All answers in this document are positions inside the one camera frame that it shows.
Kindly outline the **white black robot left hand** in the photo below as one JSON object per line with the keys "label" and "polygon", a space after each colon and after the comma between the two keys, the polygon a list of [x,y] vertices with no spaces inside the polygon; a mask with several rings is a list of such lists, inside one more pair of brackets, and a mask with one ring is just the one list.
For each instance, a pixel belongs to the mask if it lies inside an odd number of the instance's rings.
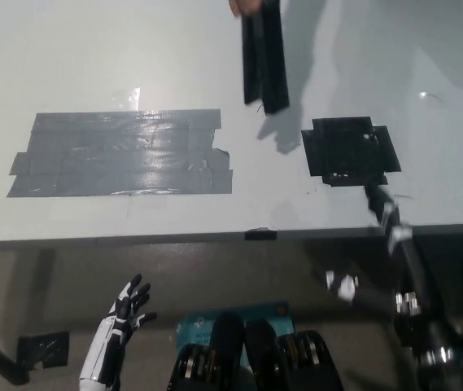
{"label": "white black robot left hand", "polygon": [[98,325],[81,373],[79,390],[119,390],[126,345],[139,328],[153,321],[157,313],[139,314],[150,299],[149,283],[135,275],[120,291]]}

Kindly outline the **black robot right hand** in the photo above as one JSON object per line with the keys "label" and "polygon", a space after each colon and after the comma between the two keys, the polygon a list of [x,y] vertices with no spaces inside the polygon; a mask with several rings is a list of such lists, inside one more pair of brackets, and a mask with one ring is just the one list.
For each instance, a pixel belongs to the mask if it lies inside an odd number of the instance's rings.
{"label": "black robot right hand", "polygon": [[369,210],[387,240],[389,260],[397,266],[392,294],[363,288],[356,276],[328,270],[326,288],[349,305],[389,316],[403,347],[421,366],[447,364],[463,356],[463,339],[446,316],[438,285],[426,264],[411,226],[400,220],[394,199],[378,184],[365,184]]}

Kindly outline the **person's bare hand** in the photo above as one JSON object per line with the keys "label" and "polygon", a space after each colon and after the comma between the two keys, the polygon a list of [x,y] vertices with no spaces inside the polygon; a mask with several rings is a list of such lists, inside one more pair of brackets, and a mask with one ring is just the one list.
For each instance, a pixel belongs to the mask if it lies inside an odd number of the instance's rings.
{"label": "person's bare hand", "polygon": [[263,0],[229,0],[229,7],[234,17],[252,15],[263,6]]}

